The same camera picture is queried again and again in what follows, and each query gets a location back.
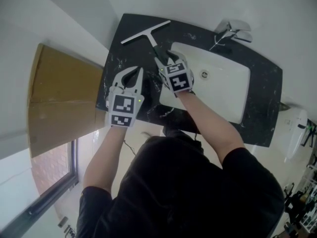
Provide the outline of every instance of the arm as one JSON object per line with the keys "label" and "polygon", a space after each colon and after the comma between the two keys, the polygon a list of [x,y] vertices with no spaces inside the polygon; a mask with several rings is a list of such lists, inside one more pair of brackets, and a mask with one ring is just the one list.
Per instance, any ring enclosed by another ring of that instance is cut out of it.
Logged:
{"label": "arm", "polygon": [[221,164],[232,150],[245,147],[238,131],[224,118],[212,111],[196,95],[186,91],[176,94],[193,118],[204,139],[217,153]]}
{"label": "arm", "polygon": [[117,173],[119,155],[127,128],[113,126],[108,131],[100,148],[90,161],[85,175],[84,188],[103,188],[111,193],[111,186]]}

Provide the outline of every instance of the white sink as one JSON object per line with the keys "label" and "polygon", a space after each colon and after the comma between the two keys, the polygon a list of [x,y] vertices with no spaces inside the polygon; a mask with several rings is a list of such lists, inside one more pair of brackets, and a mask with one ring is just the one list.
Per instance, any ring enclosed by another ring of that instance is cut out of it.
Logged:
{"label": "white sink", "polygon": [[[183,43],[174,42],[171,49],[186,57],[188,67],[194,74],[195,94],[226,120],[241,123],[249,89],[249,68]],[[159,102],[186,110],[181,101],[164,86]]]}

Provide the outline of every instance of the black marble countertop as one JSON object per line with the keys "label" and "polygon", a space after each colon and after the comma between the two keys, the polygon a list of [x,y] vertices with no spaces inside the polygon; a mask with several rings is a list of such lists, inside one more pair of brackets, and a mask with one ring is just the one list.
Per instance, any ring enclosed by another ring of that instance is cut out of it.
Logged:
{"label": "black marble countertop", "polygon": [[[144,36],[125,45],[120,43],[166,20],[136,14],[123,15],[106,60],[96,107],[107,111],[105,99],[118,72],[131,66],[141,66],[144,69],[142,95],[145,100],[137,119],[196,133],[197,127],[186,111],[159,103],[162,82],[158,76],[158,69],[154,62],[155,52],[150,41]],[[163,50],[169,50],[173,42],[209,50],[215,33],[172,20],[170,24],[155,30],[152,35]],[[216,46],[211,51],[250,69],[249,91],[242,122],[232,124],[245,143],[268,147],[273,137],[279,110],[282,69],[253,50],[232,40],[229,40],[225,47]]]}

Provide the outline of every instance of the white wall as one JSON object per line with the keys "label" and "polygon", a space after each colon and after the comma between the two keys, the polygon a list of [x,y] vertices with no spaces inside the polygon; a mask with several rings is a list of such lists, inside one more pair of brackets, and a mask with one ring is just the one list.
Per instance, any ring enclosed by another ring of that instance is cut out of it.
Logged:
{"label": "white wall", "polygon": [[109,0],[51,0],[106,48],[110,48],[119,19]]}
{"label": "white wall", "polygon": [[50,0],[0,0],[0,159],[28,148],[29,75],[41,42],[100,67],[108,54]]}
{"label": "white wall", "polygon": [[304,107],[317,121],[317,0],[110,0],[115,12],[180,20],[214,30],[223,18],[245,20],[247,46],[283,69],[283,101]]}
{"label": "white wall", "polygon": [[59,228],[59,219],[54,206],[48,209],[41,218],[23,235],[23,238],[64,238],[64,229]]}
{"label": "white wall", "polygon": [[31,167],[29,149],[0,160],[0,230],[40,196]]}

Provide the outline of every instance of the person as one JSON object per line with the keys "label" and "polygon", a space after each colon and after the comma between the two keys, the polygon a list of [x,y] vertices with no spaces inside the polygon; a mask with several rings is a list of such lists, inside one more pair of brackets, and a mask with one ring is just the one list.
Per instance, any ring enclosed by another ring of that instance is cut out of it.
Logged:
{"label": "person", "polygon": [[113,126],[84,176],[78,238],[266,238],[284,209],[274,176],[245,148],[238,131],[196,95],[177,93],[222,169],[179,130],[150,137],[111,197],[126,128]]}

